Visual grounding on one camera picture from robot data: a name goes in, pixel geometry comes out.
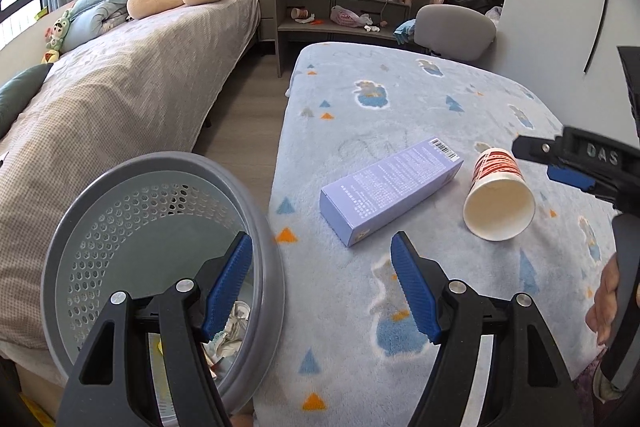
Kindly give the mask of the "person's right hand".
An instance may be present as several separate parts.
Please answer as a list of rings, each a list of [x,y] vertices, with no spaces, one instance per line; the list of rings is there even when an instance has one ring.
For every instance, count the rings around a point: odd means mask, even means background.
[[[617,312],[616,291],[620,285],[620,269],[614,254],[603,268],[600,286],[594,294],[593,304],[586,314],[586,324],[597,335],[597,345],[603,346],[611,336]]]

